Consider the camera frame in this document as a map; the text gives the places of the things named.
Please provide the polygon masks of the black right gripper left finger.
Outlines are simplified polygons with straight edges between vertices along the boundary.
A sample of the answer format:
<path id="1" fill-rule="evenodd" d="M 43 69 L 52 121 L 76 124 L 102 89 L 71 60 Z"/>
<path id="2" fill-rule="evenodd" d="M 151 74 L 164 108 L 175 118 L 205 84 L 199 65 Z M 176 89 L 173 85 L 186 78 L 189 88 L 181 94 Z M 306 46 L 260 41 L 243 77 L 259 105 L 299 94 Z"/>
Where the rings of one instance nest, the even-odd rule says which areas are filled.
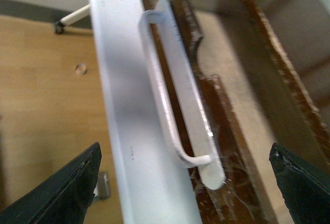
<path id="1" fill-rule="evenodd" d="M 101 158 L 96 142 L 1 211 L 1 223 L 83 223 L 94 198 Z"/>

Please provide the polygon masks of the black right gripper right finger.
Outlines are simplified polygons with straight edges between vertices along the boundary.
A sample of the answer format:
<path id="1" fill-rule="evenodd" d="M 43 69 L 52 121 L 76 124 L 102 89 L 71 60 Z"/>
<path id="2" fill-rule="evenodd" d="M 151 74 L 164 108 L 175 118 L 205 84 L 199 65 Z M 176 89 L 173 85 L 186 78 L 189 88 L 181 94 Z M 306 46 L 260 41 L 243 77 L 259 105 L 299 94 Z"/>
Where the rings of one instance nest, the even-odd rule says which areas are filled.
<path id="1" fill-rule="evenodd" d="M 294 223 L 329 223 L 329 174 L 278 143 L 269 161 Z"/>

